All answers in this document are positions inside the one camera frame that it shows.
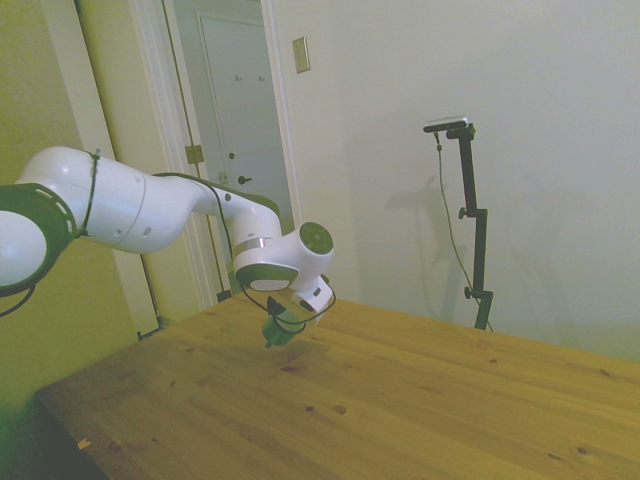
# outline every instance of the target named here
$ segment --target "yellowish wall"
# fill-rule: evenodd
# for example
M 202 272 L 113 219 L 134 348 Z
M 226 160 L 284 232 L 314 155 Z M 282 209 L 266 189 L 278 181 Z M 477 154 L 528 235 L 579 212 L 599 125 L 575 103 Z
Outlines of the yellowish wall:
M 0 184 L 10 184 L 43 148 L 81 143 L 40 3 L 0 5 Z M 0 311 L 16 300 L 0 299 Z M 0 318 L 0 478 L 38 478 L 33 394 L 135 342 L 113 253 L 74 242 L 32 299 Z
M 128 0 L 78 5 L 115 159 L 149 174 L 169 170 Z M 205 307 L 184 233 L 145 260 L 162 317 L 181 321 Z

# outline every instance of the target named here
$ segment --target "wood grain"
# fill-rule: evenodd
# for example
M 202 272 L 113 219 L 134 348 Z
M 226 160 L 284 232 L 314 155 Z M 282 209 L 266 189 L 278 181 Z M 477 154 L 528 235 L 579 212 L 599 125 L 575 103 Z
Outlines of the wood grain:
M 234 297 L 40 392 L 113 479 L 640 478 L 640 365 L 338 301 Z

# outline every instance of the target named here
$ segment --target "switch plate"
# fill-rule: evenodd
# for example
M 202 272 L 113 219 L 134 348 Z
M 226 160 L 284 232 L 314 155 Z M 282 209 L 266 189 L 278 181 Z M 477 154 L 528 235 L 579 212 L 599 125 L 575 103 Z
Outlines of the switch plate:
M 307 49 L 307 37 L 300 37 L 293 41 L 293 58 L 296 61 L 296 71 L 298 73 L 311 70 L 309 50 Z

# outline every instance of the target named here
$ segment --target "door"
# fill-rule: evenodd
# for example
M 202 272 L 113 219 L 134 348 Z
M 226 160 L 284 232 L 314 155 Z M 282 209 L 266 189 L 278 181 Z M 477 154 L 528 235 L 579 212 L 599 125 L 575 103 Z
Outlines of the door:
M 264 27 L 206 17 L 201 25 L 229 186 L 276 202 L 289 233 L 293 215 Z

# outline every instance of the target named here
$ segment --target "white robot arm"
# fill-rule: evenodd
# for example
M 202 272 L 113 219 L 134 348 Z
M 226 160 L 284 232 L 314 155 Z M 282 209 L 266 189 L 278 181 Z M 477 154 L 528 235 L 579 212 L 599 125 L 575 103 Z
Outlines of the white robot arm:
M 288 288 L 290 300 L 310 317 L 326 310 L 333 292 L 322 274 L 333 241 L 324 227 L 305 223 L 283 236 L 277 206 L 264 197 L 187 175 L 147 175 L 65 147 L 38 153 L 16 185 L 0 186 L 0 296 L 35 285 L 78 236 L 150 253 L 173 242 L 192 212 L 230 220 L 234 269 L 243 287 Z M 287 318 L 274 317 L 270 328 L 291 335 L 272 344 L 302 330 L 301 321 Z

